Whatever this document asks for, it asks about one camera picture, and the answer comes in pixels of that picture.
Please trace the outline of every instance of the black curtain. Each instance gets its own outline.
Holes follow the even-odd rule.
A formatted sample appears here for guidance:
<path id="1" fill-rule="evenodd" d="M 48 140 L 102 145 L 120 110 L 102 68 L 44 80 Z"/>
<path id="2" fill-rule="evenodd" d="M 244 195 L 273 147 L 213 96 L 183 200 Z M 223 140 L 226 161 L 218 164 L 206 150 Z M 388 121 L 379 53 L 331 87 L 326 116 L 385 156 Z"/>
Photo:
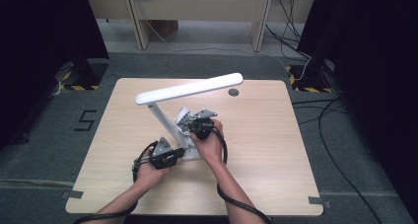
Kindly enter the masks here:
<path id="1" fill-rule="evenodd" d="M 108 58 L 88 0 L 0 0 L 0 149 L 65 63 Z"/>
<path id="2" fill-rule="evenodd" d="M 314 52 L 339 0 L 314 0 L 300 49 Z M 356 0 L 326 58 L 370 149 L 418 222 L 418 1 Z"/>

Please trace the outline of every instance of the desk lamp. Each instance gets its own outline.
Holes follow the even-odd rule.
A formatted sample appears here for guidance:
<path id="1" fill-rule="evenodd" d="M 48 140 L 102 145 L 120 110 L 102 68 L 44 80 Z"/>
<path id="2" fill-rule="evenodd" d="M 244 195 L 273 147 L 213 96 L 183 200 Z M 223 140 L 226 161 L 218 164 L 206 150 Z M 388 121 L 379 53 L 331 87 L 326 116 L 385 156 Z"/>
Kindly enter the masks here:
<path id="1" fill-rule="evenodd" d="M 185 150 L 182 157 L 183 160 L 195 160 L 199 159 L 200 156 L 194 143 L 191 141 L 190 136 L 182 133 L 178 126 L 173 121 L 169 120 L 166 115 L 157 106 L 157 102 L 167 101 L 176 98 L 182 98 L 192 96 L 196 94 L 206 93 L 215 91 L 223 88 L 237 86 L 243 82 L 243 75 L 240 73 L 233 73 L 215 78 L 209 78 L 198 82 L 183 84 L 174 87 L 168 87 L 146 93 L 141 93 L 136 96 L 136 104 L 138 106 L 148 105 L 148 108 L 153 115 L 160 121 L 160 123 L 166 128 L 166 130 L 173 136 L 178 142 L 180 148 Z M 182 108 L 179 118 L 182 115 L 188 113 L 187 108 Z M 214 112 L 203 110 L 200 113 L 194 114 L 193 116 L 214 116 Z"/>

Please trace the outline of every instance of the table top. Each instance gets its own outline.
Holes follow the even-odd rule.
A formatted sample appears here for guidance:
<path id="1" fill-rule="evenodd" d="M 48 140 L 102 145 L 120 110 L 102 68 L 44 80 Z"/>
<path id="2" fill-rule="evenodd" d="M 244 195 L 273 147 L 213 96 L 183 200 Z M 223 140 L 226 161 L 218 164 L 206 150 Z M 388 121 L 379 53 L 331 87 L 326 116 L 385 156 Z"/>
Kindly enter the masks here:
<path id="1" fill-rule="evenodd" d="M 194 82 L 194 79 L 120 79 L 111 94 L 70 197 L 70 213 L 94 213 L 132 185 L 131 167 L 142 150 L 165 136 L 177 143 L 147 106 L 137 106 L 139 93 Z M 181 107 L 208 109 L 224 125 L 228 168 L 257 209 L 266 215 L 320 215 L 322 205 L 314 175 L 285 84 L 244 80 L 229 89 L 158 103 L 168 118 Z M 171 174 L 138 202 L 134 214 L 226 215 L 216 180 L 202 161 L 179 160 Z"/>

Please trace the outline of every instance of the cable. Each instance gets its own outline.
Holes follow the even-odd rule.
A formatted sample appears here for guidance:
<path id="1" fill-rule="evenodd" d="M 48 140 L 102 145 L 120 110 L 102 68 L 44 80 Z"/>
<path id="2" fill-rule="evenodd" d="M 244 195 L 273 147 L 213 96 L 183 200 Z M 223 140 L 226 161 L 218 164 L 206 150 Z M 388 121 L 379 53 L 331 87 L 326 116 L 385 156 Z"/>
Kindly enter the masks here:
<path id="1" fill-rule="evenodd" d="M 225 141 L 224 137 L 222 136 L 221 132 L 218 130 L 217 127 L 212 128 L 212 132 L 215 133 L 215 135 L 219 138 L 219 140 L 222 143 L 222 147 L 224 149 L 224 158 L 223 161 L 225 164 L 228 162 L 228 148 L 227 148 L 227 142 Z M 225 201 L 229 202 L 230 204 L 233 204 L 235 206 L 238 206 L 248 212 L 251 212 L 258 217 L 260 217 L 264 223 L 271 224 L 270 219 L 262 213 L 260 210 L 256 209 L 255 207 L 249 206 L 248 204 L 245 204 L 243 202 L 237 201 L 229 196 L 227 196 L 219 187 L 219 184 L 216 184 L 216 190 L 218 191 L 218 194 L 224 199 Z"/>
<path id="2" fill-rule="evenodd" d="M 170 46 L 170 44 L 165 39 L 163 39 L 163 37 L 161 37 L 157 33 L 157 31 L 148 23 L 148 21 L 145 21 L 145 23 L 150 27 L 150 29 L 154 32 L 154 34 L 156 34 L 157 37 L 166 44 L 166 46 L 168 47 L 168 49 L 171 50 L 171 51 L 178 51 L 178 52 L 182 52 L 182 51 L 194 51 L 194 50 L 197 50 L 197 51 L 200 51 L 200 50 L 202 50 L 202 51 L 203 50 L 238 51 L 238 52 L 241 52 L 241 53 L 250 54 L 250 55 L 254 55 L 254 56 L 268 56 L 268 57 L 270 57 L 270 58 L 272 58 L 272 59 L 274 59 L 276 61 L 279 61 L 280 64 L 282 65 L 282 67 L 286 70 L 286 66 L 283 63 L 283 61 L 281 61 L 280 59 L 278 59 L 278 58 L 276 58 L 274 56 L 271 56 L 271 55 L 265 54 L 265 53 L 254 53 L 254 52 L 247 52 L 245 50 L 236 49 L 236 48 L 217 48 L 217 47 L 174 49 L 174 48 L 172 48 Z"/>
<path id="3" fill-rule="evenodd" d="M 85 217 L 77 219 L 73 224 L 80 224 L 80 223 L 87 222 L 87 221 L 110 219 L 110 218 L 126 216 L 129 213 L 131 213 L 133 210 L 135 210 L 136 204 L 138 204 L 138 202 L 133 204 L 129 209 L 126 209 L 120 212 L 113 212 L 113 213 L 106 213 L 106 214 L 93 214 L 90 216 L 85 216 Z"/>
<path id="4" fill-rule="evenodd" d="M 296 30 L 293 21 L 291 20 L 291 17 L 289 17 L 289 15 L 287 14 L 286 8 L 284 7 L 282 0 L 279 0 L 280 5 L 282 6 L 283 11 L 285 12 L 286 15 L 286 19 L 288 20 L 287 24 L 286 24 L 286 28 L 289 28 L 290 31 L 292 31 L 292 33 L 295 35 L 296 39 L 298 39 L 298 37 L 300 37 L 298 31 Z M 291 0 L 291 15 L 293 16 L 293 1 Z"/>
<path id="5" fill-rule="evenodd" d="M 320 102 L 330 102 L 337 100 L 338 98 L 334 99 L 319 99 L 319 100 L 310 100 L 310 101 L 302 101 L 302 102 L 294 102 L 292 105 L 298 105 L 298 104 L 309 104 L 309 103 L 320 103 Z"/>
<path id="6" fill-rule="evenodd" d="M 291 0 L 291 4 L 290 4 L 290 19 L 292 20 L 292 22 L 290 23 L 294 29 L 294 33 L 295 33 L 295 37 L 296 38 L 301 38 L 301 35 L 299 34 L 298 30 L 296 29 L 294 22 L 293 22 L 293 8 L 295 7 L 295 0 Z"/>
<path id="7" fill-rule="evenodd" d="M 330 112 L 340 112 L 340 111 L 338 111 L 337 109 L 338 108 L 341 108 L 341 107 L 344 107 L 344 106 L 339 106 L 339 107 L 336 107 L 336 108 L 333 108 L 333 109 L 328 109 L 328 111 L 327 112 L 325 112 L 324 114 L 326 114 L 326 113 L 330 113 Z M 317 120 L 317 119 L 319 119 L 319 116 L 318 117 L 316 117 L 316 118 L 311 118 L 311 119 L 308 119 L 308 120 L 306 120 L 306 121 L 303 121 L 303 122 L 299 122 L 298 123 L 298 125 L 301 125 L 301 124 L 304 124 L 304 123 L 307 123 L 307 122 L 311 122 L 311 121 L 314 121 L 314 120 Z"/>
<path id="8" fill-rule="evenodd" d="M 298 51 L 296 48 L 294 48 L 293 46 L 291 46 L 289 43 L 287 43 L 287 42 L 285 42 L 285 39 L 287 39 L 287 40 L 294 40 L 294 39 L 288 39 L 288 38 L 285 38 L 285 37 L 283 37 L 283 36 L 278 36 L 277 34 L 275 34 L 273 31 L 271 31 L 270 30 L 270 28 L 268 27 L 268 25 L 265 25 L 265 27 L 267 28 L 267 30 L 274 36 L 274 38 L 275 39 L 277 39 L 277 40 L 279 40 L 281 43 L 284 43 L 286 46 L 288 46 L 289 48 L 291 48 L 291 49 L 293 49 L 295 52 L 297 52 L 297 53 L 299 53 L 301 56 L 303 56 L 304 58 L 306 58 L 306 59 L 310 59 L 310 57 L 309 56 L 307 56 L 306 54 L 304 54 L 303 52 L 300 52 L 300 51 Z M 282 49 L 282 54 L 283 54 L 283 56 L 285 56 L 286 58 L 288 58 L 288 59 L 292 59 L 292 60 L 300 60 L 300 61 L 304 61 L 304 62 L 306 62 L 306 60 L 304 60 L 304 59 L 296 59 L 296 58 L 291 58 L 291 57 L 288 57 L 288 56 L 286 56 L 285 55 L 285 53 L 283 52 L 283 48 L 281 47 L 281 49 Z"/>
<path id="9" fill-rule="evenodd" d="M 332 100 L 331 102 L 329 102 L 326 105 L 326 107 L 324 108 L 324 110 L 319 115 L 319 120 L 317 122 L 317 125 L 318 125 L 318 129 L 319 129 L 320 140 L 322 141 L 323 147 L 325 148 L 326 153 L 328 154 L 329 158 L 331 159 L 332 164 L 334 164 L 335 168 L 338 170 L 338 172 L 341 174 L 341 176 L 345 179 L 345 181 L 353 188 L 354 191 L 357 192 L 357 194 L 360 196 L 360 198 L 362 198 L 362 200 L 368 206 L 369 210 L 375 216 L 376 220 L 379 223 L 382 223 L 381 219 L 379 218 L 378 214 L 375 212 L 375 210 L 373 209 L 373 207 L 370 205 L 370 203 L 363 197 L 363 195 L 360 193 L 360 191 L 354 186 L 354 184 L 347 178 L 347 176 L 345 175 L 345 173 L 338 166 L 338 164 L 336 163 L 334 157 L 331 155 L 331 152 L 329 151 L 329 148 L 328 148 L 328 146 L 327 146 L 327 144 L 325 142 L 325 139 L 323 138 L 322 128 L 321 128 L 321 120 L 322 120 L 322 117 L 325 114 L 325 111 L 331 106 L 331 104 L 333 104 L 334 102 L 338 101 L 339 99 L 340 98 L 338 97 L 338 98 Z"/>

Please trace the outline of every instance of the person's left hand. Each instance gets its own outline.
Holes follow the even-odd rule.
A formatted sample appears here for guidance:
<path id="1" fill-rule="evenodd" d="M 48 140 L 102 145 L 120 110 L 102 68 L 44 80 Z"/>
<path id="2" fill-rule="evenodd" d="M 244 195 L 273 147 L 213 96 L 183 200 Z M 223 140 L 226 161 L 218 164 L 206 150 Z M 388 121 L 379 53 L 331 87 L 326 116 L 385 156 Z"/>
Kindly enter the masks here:
<path id="1" fill-rule="evenodd" d="M 148 156 L 151 151 L 152 148 L 148 149 L 148 151 L 145 152 L 144 157 Z M 141 184 L 141 186 L 145 186 L 146 189 L 151 189 L 156 186 L 172 170 L 170 167 L 157 170 L 151 166 L 148 160 L 145 160 L 142 163 L 143 164 L 139 166 L 135 184 Z"/>

